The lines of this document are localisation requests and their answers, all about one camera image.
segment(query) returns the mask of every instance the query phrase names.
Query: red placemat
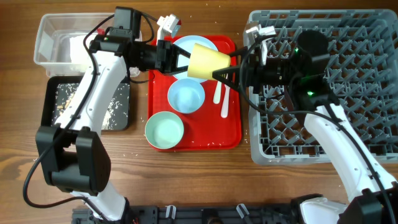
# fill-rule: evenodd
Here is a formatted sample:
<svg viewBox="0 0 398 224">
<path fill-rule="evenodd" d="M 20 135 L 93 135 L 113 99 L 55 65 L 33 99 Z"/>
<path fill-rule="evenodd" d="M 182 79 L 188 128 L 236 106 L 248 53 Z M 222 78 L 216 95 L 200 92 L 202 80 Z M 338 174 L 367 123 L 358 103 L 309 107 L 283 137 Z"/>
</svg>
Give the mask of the red placemat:
<svg viewBox="0 0 398 224">
<path fill-rule="evenodd" d="M 227 36 L 209 35 L 204 36 L 211 40 L 219 52 L 228 54 L 235 51 L 234 42 Z M 172 42 L 181 37 L 166 37 Z M 231 65 L 236 65 L 236 58 L 231 59 Z M 213 103 L 213 95 L 217 81 L 207 80 L 202 84 L 205 89 L 205 102 L 192 114 L 182 114 L 175 111 L 167 101 L 167 92 L 175 77 L 164 76 L 158 71 L 149 71 L 149 77 L 155 79 L 148 84 L 148 119 L 161 111 L 170 111 L 178 115 L 184 124 L 184 135 L 181 141 L 171 149 L 154 149 L 167 151 L 196 151 L 196 150 L 217 150 L 232 149 L 239 144 L 242 138 L 241 127 L 241 108 L 239 105 L 239 94 L 231 90 L 229 93 L 228 117 L 221 117 L 221 107 L 223 105 L 225 86 L 221 90 L 221 101 L 219 104 Z"/>
</svg>

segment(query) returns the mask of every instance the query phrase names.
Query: yellow cylinder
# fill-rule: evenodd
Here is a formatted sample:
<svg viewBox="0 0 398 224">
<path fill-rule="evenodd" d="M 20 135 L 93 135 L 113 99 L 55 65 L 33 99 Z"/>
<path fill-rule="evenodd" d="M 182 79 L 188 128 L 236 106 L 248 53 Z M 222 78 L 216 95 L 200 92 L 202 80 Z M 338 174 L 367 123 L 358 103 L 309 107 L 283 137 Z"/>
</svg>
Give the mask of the yellow cylinder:
<svg viewBox="0 0 398 224">
<path fill-rule="evenodd" d="M 214 80 L 213 71 L 229 67 L 230 64 L 230 56 L 195 44 L 189 59 L 188 77 Z"/>
</svg>

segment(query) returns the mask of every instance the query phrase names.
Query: wooden table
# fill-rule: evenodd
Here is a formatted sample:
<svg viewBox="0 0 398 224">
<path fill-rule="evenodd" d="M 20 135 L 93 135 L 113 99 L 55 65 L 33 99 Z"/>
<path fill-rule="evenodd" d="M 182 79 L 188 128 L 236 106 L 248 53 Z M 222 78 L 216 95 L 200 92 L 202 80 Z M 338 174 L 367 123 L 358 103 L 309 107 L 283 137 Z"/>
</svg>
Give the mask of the wooden table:
<svg viewBox="0 0 398 224">
<path fill-rule="evenodd" d="M 135 7 L 155 17 L 174 13 L 183 22 L 180 35 L 230 36 L 238 47 L 241 32 L 256 9 L 390 8 L 393 1 L 128 1 L 84 2 L 64 0 L 3 0 L 0 5 L 0 223 L 69 223 L 72 202 L 40 210 L 26 205 L 22 184 L 37 158 L 35 134 L 40 124 L 48 78 L 33 62 L 40 18 L 47 13 L 113 12 L 116 6 Z M 143 26 L 145 37 L 149 28 Z M 132 123 L 121 132 L 103 133 L 112 160 L 111 180 L 131 205 L 236 205 L 289 202 L 305 194 L 321 193 L 347 202 L 346 193 L 331 164 L 311 166 L 258 166 L 250 157 L 249 136 L 228 151 L 159 153 L 144 137 L 147 85 L 132 85 Z M 248 105 L 241 102 L 243 130 L 248 127 Z M 385 165 L 398 177 L 398 165 Z M 34 174 L 29 195 L 37 203 L 69 197 Z"/>
</svg>

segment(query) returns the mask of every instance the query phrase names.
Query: bowl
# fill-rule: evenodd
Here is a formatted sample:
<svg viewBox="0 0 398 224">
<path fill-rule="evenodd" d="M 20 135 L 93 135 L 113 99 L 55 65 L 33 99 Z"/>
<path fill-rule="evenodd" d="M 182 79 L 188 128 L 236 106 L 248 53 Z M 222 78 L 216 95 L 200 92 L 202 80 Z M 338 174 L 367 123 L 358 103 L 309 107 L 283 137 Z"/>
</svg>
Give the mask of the bowl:
<svg viewBox="0 0 398 224">
<path fill-rule="evenodd" d="M 205 90 L 195 80 L 185 78 L 175 81 L 169 88 L 170 106 L 180 113 L 193 113 L 205 102 Z"/>
<path fill-rule="evenodd" d="M 176 146 L 184 133 L 182 120 L 174 113 L 163 111 L 152 115 L 145 125 L 145 137 L 158 149 Z"/>
</svg>

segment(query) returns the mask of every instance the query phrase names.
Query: blue plate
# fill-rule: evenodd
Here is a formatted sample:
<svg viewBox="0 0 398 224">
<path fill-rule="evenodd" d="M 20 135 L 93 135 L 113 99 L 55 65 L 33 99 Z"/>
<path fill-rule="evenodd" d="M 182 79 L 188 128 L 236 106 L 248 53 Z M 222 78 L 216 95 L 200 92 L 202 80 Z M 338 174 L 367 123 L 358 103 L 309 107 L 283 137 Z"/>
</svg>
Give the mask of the blue plate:
<svg viewBox="0 0 398 224">
<path fill-rule="evenodd" d="M 200 44 L 200 45 L 203 45 L 203 46 L 208 47 L 210 49 L 218 51 L 216 45 L 214 45 L 212 43 L 212 41 L 210 41 L 209 39 L 206 39 L 204 37 L 197 36 L 197 35 L 189 35 L 189 36 L 186 36 L 186 37 L 181 37 L 178 40 L 176 40 L 174 42 L 174 44 L 179 46 L 179 47 L 181 47 L 182 49 L 186 50 L 187 52 L 190 52 L 190 53 L 192 53 L 193 46 L 195 44 Z M 187 65 L 189 65 L 189 58 L 187 58 L 187 57 L 185 57 L 183 55 L 179 55 L 178 56 L 178 64 L 177 64 L 177 66 L 178 67 L 182 67 L 182 66 L 187 66 Z M 206 81 L 206 80 L 201 79 L 201 78 L 188 77 L 188 73 L 187 72 L 178 73 L 178 74 L 174 75 L 174 77 L 176 79 L 178 79 L 178 80 L 181 80 L 181 79 L 184 79 L 184 78 L 189 78 L 189 79 L 195 80 L 198 83 L 202 83 L 202 82 Z"/>
</svg>

